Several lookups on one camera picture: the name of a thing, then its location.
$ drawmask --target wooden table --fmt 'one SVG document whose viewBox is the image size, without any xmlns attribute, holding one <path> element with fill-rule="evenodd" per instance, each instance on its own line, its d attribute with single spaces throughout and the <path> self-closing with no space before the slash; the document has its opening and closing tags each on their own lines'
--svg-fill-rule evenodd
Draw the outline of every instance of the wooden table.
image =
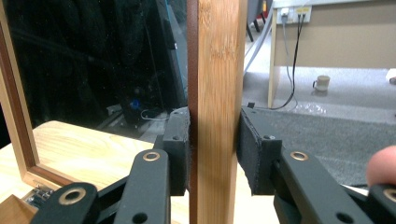
<svg viewBox="0 0 396 224">
<path fill-rule="evenodd" d="M 134 156 L 152 144 L 110 133 L 61 123 L 47 122 L 34 129 L 42 165 L 99 190 L 129 174 Z M 32 187 L 21 181 L 12 145 L 0 149 L 0 202 L 14 194 L 21 198 Z M 240 166 L 237 170 L 234 223 L 278 223 L 272 196 L 250 196 Z M 172 197 L 172 223 L 189 223 L 188 192 Z"/>
</svg>

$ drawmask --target mug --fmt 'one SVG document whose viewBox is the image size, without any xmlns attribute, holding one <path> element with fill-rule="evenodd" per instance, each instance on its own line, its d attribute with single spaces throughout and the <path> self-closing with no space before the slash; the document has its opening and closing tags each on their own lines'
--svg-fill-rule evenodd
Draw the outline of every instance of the mug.
<svg viewBox="0 0 396 224">
<path fill-rule="evenodd" d="M 315 88 L 317 91 L 326 91 L 329 88 L 329 83 L 330 77 L 318 76 L 317 80 L 312 83 L 312 88 Z"/>
</svg>

